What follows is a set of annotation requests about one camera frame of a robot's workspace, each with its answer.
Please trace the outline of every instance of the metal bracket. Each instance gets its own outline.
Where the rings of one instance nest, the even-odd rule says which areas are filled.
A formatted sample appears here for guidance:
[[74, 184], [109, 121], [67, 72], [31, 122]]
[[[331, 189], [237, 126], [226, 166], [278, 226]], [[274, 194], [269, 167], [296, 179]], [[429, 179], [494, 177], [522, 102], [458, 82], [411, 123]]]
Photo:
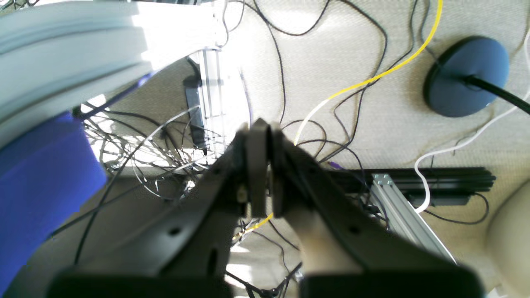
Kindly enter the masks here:
[[379, 199], [374, 200], [374, 204], [386, 210], [391, 231], [421, 249], [455, 262], [444, 244], [395, 186], [390, 175], [380, 173], [373, 174], [373, 177], [372, 193]]

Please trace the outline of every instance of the white cable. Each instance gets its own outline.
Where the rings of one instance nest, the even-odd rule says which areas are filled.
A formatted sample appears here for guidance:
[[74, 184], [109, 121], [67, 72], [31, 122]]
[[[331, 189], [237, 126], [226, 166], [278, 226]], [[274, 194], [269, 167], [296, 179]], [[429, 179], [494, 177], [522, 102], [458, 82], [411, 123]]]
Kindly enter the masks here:
[[[529, 36], [530, 36], [530, 29], [526, 32], [526, 37], [525, 37], [525, 41], [524, 41], [524, 44], [523, 44], [523, 48], [524, 48], [524, 52], [525, 52], [525, 59], [526, 59], [526, 69], [527, 69], [527, 71], [530, 74], [530, 57], [528, 55], [528, 37]], [[530, 96], [530, 86], [529, 86], [528, 90], [526, 91], [526, 94], [525, 94], [523, 100], [526, 101], [529, 96]], [[423, 176], [420, 173], [420, 170], [418, 169], [418, 166], [419, 166], [420, 162], [422, 160], [426, 159], [429, 156], [451, 152], [453, 150], [457, 150], [457, 149], [460, 149], [460, 148], [462, 148], [464, 146], [467, 146], [467, 145], [471, 144], [471, 142], [473, 142], [476, 138], [478, 138], [488, 127], [490, 127], [490, 125], [495, 123], [497, 120], [505, 117], [506, 115], [511, 114], [515, 110], [517, 110], [517, 107], [513, 107], [513, 108], [507, 110], [506, 112], [504, 112], [504, 113], [496, 116], [495, 118], [491, 119], [488, 123], [484, 124], [484, 126], [482, 126], [476, 132], [475, 135], [473, 135], [471, 138], [466, 140], [464, 143], [462, 143], [460, 145], [457, 145], [457, 146], [454, 146], [454, 147], [451, 147], [451, 148], [447, 148], [447, 149], [443, 149], [443, 150], [438, 150], [438, 151], [427, 153], [427, 154], [423, 155], [422, 157], [418, 158], [418, 160], [416, 160], [416, 163], [414, 164], [414, 170], [415, 170], [416, 174], [420, 177], [421, 181], [423, 182], [423, 187], [425, 187], [425, 200], [423, 201], [423, 203], [418, 208], [415, 209], [416, 213], [423, 212], [430, 205], [429, 184], [427, 183], [427, 179], [425, 179], [425, 176]]]

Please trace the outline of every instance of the blue fabric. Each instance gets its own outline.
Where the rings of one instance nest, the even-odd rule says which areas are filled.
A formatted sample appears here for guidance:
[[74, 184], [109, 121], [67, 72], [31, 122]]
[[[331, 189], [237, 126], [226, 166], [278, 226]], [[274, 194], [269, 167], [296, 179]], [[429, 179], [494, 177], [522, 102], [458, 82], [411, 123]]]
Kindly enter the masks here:
[[105, 179], [82, 123], [70, 113], [0, 149], [0, 294]]

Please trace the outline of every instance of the lamp base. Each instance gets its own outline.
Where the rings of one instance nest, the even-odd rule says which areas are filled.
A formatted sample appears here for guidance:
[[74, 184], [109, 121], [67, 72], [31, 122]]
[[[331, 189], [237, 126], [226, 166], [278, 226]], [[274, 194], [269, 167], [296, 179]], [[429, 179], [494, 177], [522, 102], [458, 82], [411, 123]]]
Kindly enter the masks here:
[[466, 84], [465, 79], [475, 76], [504, 87], [508, 71], [508, 53], [499, 42], [485, 37], [468, 37], [438, 58], [425, 79], [423, 97], [440, 115], [468, 116], [485, 108], [497, 96]]

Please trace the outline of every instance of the screw hole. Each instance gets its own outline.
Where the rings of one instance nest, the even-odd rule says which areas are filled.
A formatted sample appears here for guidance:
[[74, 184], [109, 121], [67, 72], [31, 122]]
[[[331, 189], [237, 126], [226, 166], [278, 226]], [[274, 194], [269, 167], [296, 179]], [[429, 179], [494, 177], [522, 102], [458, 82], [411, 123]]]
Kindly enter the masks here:
[[178, 233], [180, 233], [180, 229], [178, 227], [174, 227], [171, 230], [169, 230], [170, 236], [176, 236]]
[[356, 226], [351, 226], [350, 227], [350, 233], [354, 234], [354, 235], [358, 235], [361, 233], [361, 231], [359, 230], [359, 228], [357, 228]]

